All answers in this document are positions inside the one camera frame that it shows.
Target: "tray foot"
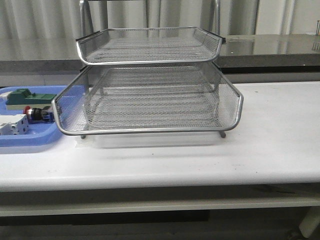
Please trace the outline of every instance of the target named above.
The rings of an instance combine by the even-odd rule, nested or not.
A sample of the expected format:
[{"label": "tray foot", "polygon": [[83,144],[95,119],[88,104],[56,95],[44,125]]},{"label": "tray foot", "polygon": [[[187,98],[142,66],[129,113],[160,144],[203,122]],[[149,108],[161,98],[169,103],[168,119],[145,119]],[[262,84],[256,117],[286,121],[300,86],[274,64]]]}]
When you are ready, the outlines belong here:
[{"label": "tray foot", "polygon": [[222,137],[223,139],[226,138],[227,134],[225,131],[219,131],[220,137]]}]

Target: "gray countertop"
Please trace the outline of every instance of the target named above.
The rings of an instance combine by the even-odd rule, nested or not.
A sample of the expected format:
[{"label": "gray countertop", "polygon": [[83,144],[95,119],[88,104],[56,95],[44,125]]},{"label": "gray countertop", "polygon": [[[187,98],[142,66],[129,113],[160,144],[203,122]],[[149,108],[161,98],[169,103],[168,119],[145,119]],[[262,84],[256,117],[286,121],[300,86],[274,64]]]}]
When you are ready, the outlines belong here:
[{"label": "gray countertop", "polygon": [[[74,39],[0,39],[0,73],[78,71]],[[320,66],[320,36],[230,35],[216,63],[221,68]]]}]

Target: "metal mesh letter tray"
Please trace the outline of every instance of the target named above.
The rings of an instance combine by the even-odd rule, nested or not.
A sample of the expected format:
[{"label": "metal mesh letter tray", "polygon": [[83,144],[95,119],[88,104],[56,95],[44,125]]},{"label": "metal mesh letter tray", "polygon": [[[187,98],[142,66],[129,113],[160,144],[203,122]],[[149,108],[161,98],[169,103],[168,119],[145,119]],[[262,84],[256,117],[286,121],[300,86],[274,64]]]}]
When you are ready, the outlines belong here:
[{"label": "metal mesh letter tray", "polygon": [[66,135],[233,129],[242,94],[212,63],[222,38],[197,27],[106,29],[76,42],[88,66],[53,101]]}]

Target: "dark countertop edge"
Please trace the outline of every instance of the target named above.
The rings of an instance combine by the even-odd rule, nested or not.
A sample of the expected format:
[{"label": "dark countertop edge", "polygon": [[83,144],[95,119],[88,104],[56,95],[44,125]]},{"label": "dark countertop edge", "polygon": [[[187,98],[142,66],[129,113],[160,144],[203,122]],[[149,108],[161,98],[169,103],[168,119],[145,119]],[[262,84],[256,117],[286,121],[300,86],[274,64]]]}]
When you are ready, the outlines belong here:
[{"label": "dark countertop edge", "polygon": [[[270,54],[220,56],[215,63],[225,74],[319,72],[319,54]],[[2,60],[0,74],[66,73],[77,74],[83,67],[79,59]]]}]

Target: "green component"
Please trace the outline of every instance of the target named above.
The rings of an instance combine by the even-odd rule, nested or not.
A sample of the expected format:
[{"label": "green component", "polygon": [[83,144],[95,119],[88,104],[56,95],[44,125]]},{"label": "green component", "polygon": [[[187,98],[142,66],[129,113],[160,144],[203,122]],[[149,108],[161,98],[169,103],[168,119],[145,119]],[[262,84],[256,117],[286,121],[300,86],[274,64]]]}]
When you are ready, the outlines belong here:
[{"label": "green component", "polygon": [[51,105],[56,94],[31,93],[28,88],[19,88],[11,92],[6,101],[6,105]]}]

